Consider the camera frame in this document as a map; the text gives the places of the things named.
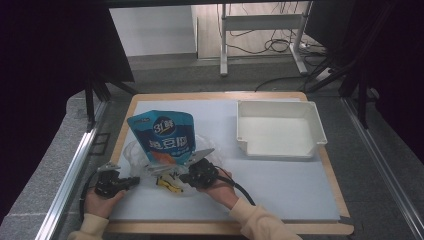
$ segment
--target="wall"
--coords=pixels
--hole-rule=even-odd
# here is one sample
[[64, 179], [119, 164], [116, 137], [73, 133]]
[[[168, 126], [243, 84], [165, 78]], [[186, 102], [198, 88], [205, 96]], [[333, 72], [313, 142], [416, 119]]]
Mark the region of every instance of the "wall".
[[191, 6], [110, 9], [127, 56], [195, 53]]

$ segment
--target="blue snack bag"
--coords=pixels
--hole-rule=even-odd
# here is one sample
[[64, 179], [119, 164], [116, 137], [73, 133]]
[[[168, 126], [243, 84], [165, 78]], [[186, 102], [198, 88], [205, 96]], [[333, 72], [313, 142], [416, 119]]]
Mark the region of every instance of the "blue snack bag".
[[127, 122], [150, 162], [183, 165], [196, 150], [189, 113], [152, 110]]

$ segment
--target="small yellow item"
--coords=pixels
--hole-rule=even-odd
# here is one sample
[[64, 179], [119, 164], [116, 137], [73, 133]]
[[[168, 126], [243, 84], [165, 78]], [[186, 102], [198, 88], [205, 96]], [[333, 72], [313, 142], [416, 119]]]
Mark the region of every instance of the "small yellow item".
[[182, 188], [180, 188], [180, 187], [178, 187], [178, 186], [173, 185], [172, 183], [170, 183], [170, 181], [167, 181], [167, 180], [165, 179], [167, 175], [165, 175], [165, 176], [164, 176], [164, 175], [162, 175], [162, 176], [158, 177], [158, 178], [156, 179], [156, 185], [157, 185], [157, 186], [165, 187], [165, 188], [167, 188], [169, 191], [174, 192], [174, 193], [182, 193], [182, 192], [183, 192], [183, 189], [182, 189]]

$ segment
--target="sleeve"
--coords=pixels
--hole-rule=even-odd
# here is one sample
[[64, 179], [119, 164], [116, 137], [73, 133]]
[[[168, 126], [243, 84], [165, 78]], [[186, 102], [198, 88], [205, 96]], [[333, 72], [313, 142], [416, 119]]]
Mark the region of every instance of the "sleeve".
[[241, 224], [241, 234], [249, 239], [301, 239], [290, 231], [281, 219], [267, 212], [261, 206], [250, 205], [242, 198], [231, 209], [230, 216]]
[[101, 240], [103, 232], [109, 223], [106, 218], [92, 214], [84, 214], [84, 222], [79, 231], [71, 232], [68, 240]]

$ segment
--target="wooden table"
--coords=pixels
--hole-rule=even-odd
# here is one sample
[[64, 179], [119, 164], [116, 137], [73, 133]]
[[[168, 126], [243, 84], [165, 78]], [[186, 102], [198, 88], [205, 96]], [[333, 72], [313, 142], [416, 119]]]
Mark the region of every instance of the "wooden table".
[[[306, 96], [300, 92], [214, 92], [214, 93], [167, 93], [167, 94], [139, 94], [135, 95], [129, 106], [125, 119], [133, 116], [139, 101], [163, 100], [219, 100], [219, 99], [284, 99], [298, 98], [306, 101]], [[129, 126], [124, 121], [111, 161], [118, 163]], [[320, 148], [322, 164], [333, 191], [336, 204], [343, 219], [350, 219], [349, 211], [343, 199], [333, 168], [325, 147]], [[290, 229], [297, 234], [335, 234], [349, 235], [353, 233], [353, 225], [342, 222], [308, 222], [287, 223]], [[106, 229], [109, 232], [144, 233], [144, 234], [203, 234], [203, 235], [240, 235], [240, 225], [237, 222], [158, 222], [158, 221], [111, 221]]]

